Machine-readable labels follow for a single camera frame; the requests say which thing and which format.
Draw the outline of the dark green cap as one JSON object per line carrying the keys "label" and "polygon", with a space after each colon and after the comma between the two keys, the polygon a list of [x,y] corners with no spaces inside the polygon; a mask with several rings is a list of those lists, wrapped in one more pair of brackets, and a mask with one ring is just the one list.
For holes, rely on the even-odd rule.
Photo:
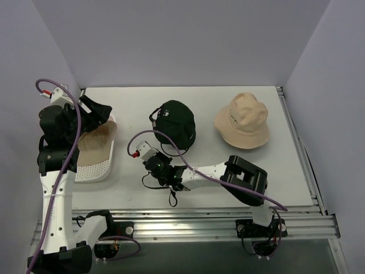
{"label": "dark green cap", "polygon": [[149,115],[149,120],[153,130],[168,136],[179,150],[189,150],[196,139],[194,114],[180,101],[163,103]]}

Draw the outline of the beige bucket hat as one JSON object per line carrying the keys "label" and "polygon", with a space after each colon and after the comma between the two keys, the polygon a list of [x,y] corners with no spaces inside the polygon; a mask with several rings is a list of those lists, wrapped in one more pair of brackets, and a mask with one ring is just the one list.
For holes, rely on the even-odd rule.
{"label": "beige bucket hat", "polygon": [[237,94],[214,117],[214,127],[227,144],[251,150],[269,141],[269,111],[249,92]]}

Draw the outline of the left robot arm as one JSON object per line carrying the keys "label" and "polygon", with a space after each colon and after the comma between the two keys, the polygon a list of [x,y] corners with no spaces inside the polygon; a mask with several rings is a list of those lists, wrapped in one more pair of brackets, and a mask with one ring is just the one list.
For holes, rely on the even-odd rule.
{"label": "left robot arm", "polygon": [[32,273],[89,273],[92,249],[99,237],[109,239],[115,225],[109,211],[89,213],[78,233],[72,228],[72,193],[76,179],[78,141],[105,124],[112,107],[87,96],[72,106],[50,105],[39,112],[43,135],[39,141],[38,172],[43,191],[42,232],[28,258]]}

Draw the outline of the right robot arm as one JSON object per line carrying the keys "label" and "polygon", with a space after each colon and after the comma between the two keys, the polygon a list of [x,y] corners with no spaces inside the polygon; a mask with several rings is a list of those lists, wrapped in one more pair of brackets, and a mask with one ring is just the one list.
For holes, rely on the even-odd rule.
{"label": "right robot arm", "polygon": [[192,191],[203,187],[221,186],[239,202],[251,208],[253,228],[265,236],[274,228],[273,211],[287,208],[266,194],[267,172],[235,155],[223,163],[204,167],[172,166],[172,159],[151,149],[141,156],[145,169],[157,179],[161,188],[173,193]]}

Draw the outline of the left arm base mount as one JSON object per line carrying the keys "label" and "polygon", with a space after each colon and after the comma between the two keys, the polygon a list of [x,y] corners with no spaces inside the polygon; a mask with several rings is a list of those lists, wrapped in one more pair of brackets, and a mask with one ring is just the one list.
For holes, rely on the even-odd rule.
{"label": "left arm base mount", "polygon": [[[121,221],[114,222],[111,231],[103,233],[99,238],[111,236],[123,236],[129,239],[133,238],[134,222]],[[120,243],[118,239],[112,239],[112,244],[95,244],[94,257],[95,259],[107,260],[114,259],[120,253]]]}

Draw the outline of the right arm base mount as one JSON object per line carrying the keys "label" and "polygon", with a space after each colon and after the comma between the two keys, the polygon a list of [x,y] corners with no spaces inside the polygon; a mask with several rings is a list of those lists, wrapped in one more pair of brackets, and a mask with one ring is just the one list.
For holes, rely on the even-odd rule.
{"label": "right arm base mount", "polygon": [[268,227],[254,224],[249,219],[237,219],[235,225],[244,251],[259,259],[273,257],[282,239],[288,236],[286,223],[280,218],[273,217]]}

